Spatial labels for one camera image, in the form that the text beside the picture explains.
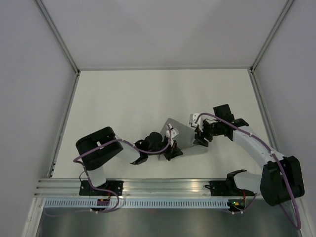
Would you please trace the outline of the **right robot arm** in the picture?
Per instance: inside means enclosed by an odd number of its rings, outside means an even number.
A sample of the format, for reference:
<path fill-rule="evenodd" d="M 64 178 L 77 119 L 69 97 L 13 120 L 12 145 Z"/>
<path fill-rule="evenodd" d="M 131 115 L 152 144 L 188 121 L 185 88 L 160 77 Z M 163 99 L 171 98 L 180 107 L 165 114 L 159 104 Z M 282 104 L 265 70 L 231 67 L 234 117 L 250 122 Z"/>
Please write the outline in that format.
<path fill-rule="evenodd" d="M 243 148 L 259 165 L 260 175 L 245 169 L 227 174 L 225 188 L 231 195 L 242 190 L 259 194 L 270 206 L 276 206 L 305 194 L 300 162 L 287 157 L 260 139 L 242 118 L 235 118 L 228 104 L 214 107 L 214 114 L 190 115 L 196 145 L 207 147 L 215 136 L 225 136 Z"/>

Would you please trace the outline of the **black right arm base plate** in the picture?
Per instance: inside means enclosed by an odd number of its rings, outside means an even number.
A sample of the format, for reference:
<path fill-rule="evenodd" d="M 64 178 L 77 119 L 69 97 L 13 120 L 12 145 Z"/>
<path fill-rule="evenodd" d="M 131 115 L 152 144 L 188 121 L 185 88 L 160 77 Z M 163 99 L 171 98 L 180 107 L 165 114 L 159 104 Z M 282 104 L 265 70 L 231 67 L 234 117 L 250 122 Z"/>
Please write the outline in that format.
<path fill-rule="evenodd" d="M 230 188 L 225 180 L 211 180 L 207 185 L 212 197 L 253 197 L 254 193 L 248 190 Z"/>

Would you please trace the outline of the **grey cloth napkin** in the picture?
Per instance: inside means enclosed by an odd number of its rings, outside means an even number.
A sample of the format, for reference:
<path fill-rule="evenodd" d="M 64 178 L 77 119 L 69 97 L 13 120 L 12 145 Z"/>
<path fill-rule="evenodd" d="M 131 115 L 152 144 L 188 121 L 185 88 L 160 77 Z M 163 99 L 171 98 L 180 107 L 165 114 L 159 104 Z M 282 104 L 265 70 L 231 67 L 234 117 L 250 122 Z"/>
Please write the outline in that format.
<path fill-rule="evenodd" d="M 172 119 L 168 118 L 160 130 L 160 134 L 164 137 L 169 134 L 167 125 L 170 124 L 178 131 L 178 135 L 175 136 L 177 142 L 177 151 L 174 152 L 173 158 L 166 158 L 165 155 L 158 155 L 159 160 L 171 160 L 177 157 L 187 157 L 194 155 L 202 155 L 208 152 L 208 147 L 195 145 L 195 132 L 192 128 Z"/>

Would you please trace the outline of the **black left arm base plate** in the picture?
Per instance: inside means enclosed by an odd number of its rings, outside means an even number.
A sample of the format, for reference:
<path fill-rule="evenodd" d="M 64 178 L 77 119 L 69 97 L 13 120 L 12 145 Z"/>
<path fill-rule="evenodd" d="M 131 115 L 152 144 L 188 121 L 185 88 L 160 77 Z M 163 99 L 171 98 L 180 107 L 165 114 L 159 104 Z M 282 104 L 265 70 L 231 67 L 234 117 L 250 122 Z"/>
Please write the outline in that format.
<path fill-rule="evenodd" d="M 82 180 L 79 189 L 79 196 L 121 196 L 123 191 L 123 181 L 110 180 L 99 187 L 92 187 L 88 180 Z"/>

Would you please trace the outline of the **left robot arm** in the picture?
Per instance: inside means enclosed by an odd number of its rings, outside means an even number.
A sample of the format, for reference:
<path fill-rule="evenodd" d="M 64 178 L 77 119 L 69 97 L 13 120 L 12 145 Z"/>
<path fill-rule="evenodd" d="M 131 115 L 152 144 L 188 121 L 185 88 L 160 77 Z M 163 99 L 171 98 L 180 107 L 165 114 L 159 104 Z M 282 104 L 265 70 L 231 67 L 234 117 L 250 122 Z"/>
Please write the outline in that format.
<path fill-rule="evenodd" d="M 151 132 L 144 139 L 130 143 L 117 136 L 111 127 L 105 127 L 76 142 L 79 156 L 73 162 L 83 166 L 90 189 L 101 196 L 108 189 L 103 166 L 114 157 L 121 158 L 131 165 L 139 165 L 146 162 L 149 156 L 162 155 L 171 160 L 183 155 L 175 140 L 179 132 L 171 124 L 166 128 L 164 136 L 158 132 Z"/>

